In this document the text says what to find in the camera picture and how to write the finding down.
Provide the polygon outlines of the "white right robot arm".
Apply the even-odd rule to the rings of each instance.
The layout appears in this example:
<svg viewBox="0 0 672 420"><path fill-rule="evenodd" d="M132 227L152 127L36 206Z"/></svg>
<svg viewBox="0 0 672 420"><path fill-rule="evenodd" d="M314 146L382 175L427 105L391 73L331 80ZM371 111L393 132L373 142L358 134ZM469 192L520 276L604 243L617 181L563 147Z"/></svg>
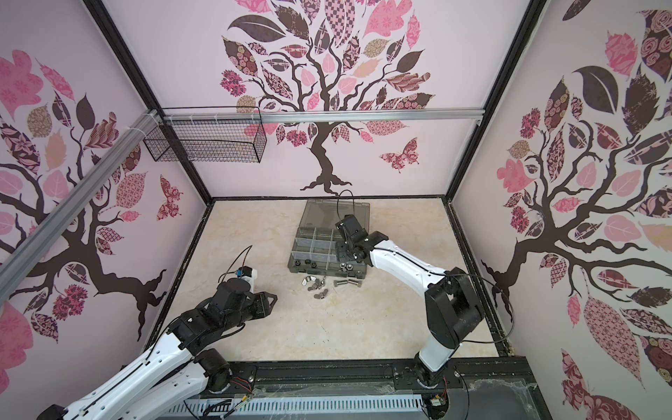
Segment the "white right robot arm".
<svg viewBox="0 0 672 420"><path fill-rule="evenodd" d="M465 338L485 318L474 282L462 269L442 269L414 257L385 234L367 232L354 215L335 224L341 235L338 261L385 271L425 301L429 338L415 356L418 381L428 386L442 376Z"/></svg>

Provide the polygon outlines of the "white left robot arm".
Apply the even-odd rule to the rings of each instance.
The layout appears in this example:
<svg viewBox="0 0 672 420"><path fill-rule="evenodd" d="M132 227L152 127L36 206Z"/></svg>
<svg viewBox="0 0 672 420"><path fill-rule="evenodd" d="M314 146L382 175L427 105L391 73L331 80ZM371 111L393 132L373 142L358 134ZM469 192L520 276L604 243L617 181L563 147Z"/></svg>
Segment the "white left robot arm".
<svg viewBox="0 0 672 420"><path fill-rule="evenodd" d="M143 354L106 383L66 407L53 404L41 419L157 418L176 402L229 386L229 363L212 346L271 315L278 297L253 292L243 278L218 284L215 295L178 315Z"/></svg>

